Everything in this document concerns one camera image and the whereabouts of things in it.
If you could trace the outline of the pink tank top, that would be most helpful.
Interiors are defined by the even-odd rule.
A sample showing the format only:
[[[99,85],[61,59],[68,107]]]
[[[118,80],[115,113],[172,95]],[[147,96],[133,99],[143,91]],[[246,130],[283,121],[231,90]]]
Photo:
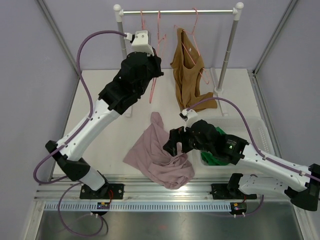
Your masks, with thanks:
[[[188,155],[181,152],[171,156],[163,146],[169,139],[164,123],[158,112],[152,112],[150,125],[128,151],[123,162],[148,177],[154,183],[169,190],[177,190],[187,184],[195,171]]]

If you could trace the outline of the green tank top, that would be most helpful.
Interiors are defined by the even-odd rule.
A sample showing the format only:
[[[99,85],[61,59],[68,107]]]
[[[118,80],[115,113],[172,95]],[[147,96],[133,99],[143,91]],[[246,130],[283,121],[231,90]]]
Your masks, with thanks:
[[[219,127],[207,124],[201,133],[202,150],[211,155],[205,160],[209,165],[225,166],[228,164],[223,156],[223,147],[225,145],[225,136],[227,134]]]

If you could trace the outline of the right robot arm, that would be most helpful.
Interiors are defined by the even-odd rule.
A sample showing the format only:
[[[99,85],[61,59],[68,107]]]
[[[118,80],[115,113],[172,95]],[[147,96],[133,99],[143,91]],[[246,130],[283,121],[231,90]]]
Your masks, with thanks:
[[[289,198],[298,208],[315,212],[320,195],[320,166],[289,162],[261,151],[247,140],[232,134],[221,134],[205,120],[198,120],[191,126],[181,126],[169,132],[163,149],[171,156],[179,152],[199,150],[210,153],[218,160],[255,169],[269,178],[245,176],[234,173],[229,179],[227,193],[232,198],[243,195],[279,194]]]

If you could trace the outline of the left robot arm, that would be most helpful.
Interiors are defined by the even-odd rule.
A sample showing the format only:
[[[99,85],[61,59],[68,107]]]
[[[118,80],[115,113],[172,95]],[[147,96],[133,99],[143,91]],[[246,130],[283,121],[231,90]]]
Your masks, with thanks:
[[[80,181],[90,188],[97,199],[108,194],[107,180],[91,167],[83,154],[91,142],[114,120],[134,105],[145,93],[149,82],[163,75],[161,58],[156,53],[131,52],[121,62],[117,75],[99,93],[92,112],[82,119],[64,138],[48,141],[47,151],[72,181]]]

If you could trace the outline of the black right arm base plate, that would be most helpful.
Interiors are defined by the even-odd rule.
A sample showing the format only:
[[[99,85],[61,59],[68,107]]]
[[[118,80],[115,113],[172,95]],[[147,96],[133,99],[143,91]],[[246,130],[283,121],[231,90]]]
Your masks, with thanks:
[[[237,189],[228,188],[227,183],[212,183],[211,185],[212,198],[214,200],[240,200],[243,195]]]

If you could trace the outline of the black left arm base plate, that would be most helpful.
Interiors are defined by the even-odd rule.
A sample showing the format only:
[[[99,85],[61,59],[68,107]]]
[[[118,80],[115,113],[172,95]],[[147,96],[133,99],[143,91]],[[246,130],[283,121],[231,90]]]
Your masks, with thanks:
[[[79,198],[82,200],[122,200],[125,185],[122,183],[105,183],[100,189],[92,190],[88,185],[81,187]]]

